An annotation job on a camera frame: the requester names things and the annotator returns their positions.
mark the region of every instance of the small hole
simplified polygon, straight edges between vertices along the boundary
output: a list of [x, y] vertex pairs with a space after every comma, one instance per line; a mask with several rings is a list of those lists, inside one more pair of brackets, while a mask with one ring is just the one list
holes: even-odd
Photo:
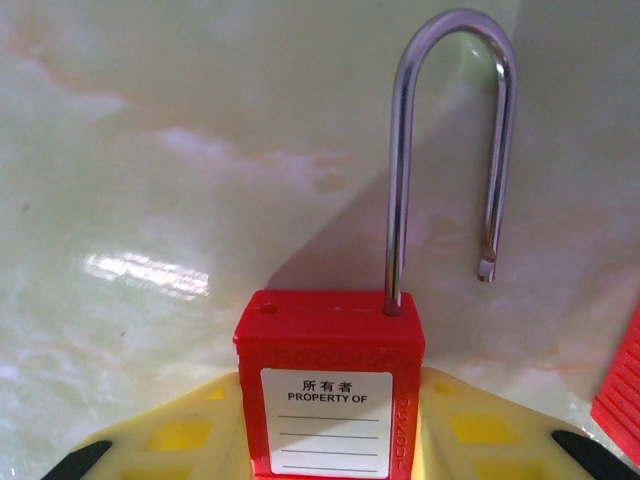
[[457, 393], [459, 393], [456, 387], [445, 382], [436, 384], [436, 392], [442, 393], [444, 395], [456, 395]]
[[545, 465], [538, 460], [512, 458], [481, 458], [473, 462], [474, 470], [482, 480], [555, 480]]
[[224, 400], [225, 398], [224, 388], [218, 388], [217, 390], [210, 392], [205, 398], [207, 400]]
[[273, 315], [278, 311], [278, 306], [273, 303], [267, 303], [260, 307], [260, 313], [264, 313], [265, 315]]
[[151, 437], [147, 451], [197, 450], [204, 448], [211, 432], [207, 421], [177, 421], [161, 426]]
[[121, 480], [187, 480], [191, 476], [189, 467], [141, 467], [127, 470]]
[[460, 443], [484, 445], [520, 443], [511, 425], [505, 418], [498, 415], [459, 412], [451, 415], [449, 421]]

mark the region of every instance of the black edge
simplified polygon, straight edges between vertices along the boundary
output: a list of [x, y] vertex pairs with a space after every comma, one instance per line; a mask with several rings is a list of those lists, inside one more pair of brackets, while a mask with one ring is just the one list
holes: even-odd
[[71, 452], [42, 477], [42, 480], [81, 480], [112, 445], [113, 442], [110, 440], [101, 440]]
[[551, 436], [595, 480], [640, 480], [640, 475], [595, 440], [566, 430]]

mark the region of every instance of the padlock body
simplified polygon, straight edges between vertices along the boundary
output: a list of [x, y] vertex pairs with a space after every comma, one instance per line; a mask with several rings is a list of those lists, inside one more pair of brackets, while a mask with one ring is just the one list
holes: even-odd
[[257, 292], [235, 332], [256, 479], [409, 480], [425, 338], [413, 299]]

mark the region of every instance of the red plastic object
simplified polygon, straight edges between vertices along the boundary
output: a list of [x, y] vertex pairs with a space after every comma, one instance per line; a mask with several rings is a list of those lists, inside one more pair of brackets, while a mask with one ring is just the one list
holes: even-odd
[[595, 398], [591, 416], [640, 466], [640, 304]]
[[410, 295], [397, 317], [383, 299], [253, 296], [234, 343], [256, 479], [411, 478], [425, 338]]

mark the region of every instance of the padlock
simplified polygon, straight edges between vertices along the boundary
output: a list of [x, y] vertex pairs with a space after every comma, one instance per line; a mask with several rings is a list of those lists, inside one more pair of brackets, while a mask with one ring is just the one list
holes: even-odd
[[426, 23], [400, 61], [393, 92], [384, 291], [263, 290], [234, 336], [256, 479], [411, 477], [425, 336], [401, 295], [413, 103], [420, 66], [452, 32], [477, 35], [498, 74], [497, 114], [478, 278], [495, 275], [516, 97], [515, 56], [488, 16], [455, 10]]

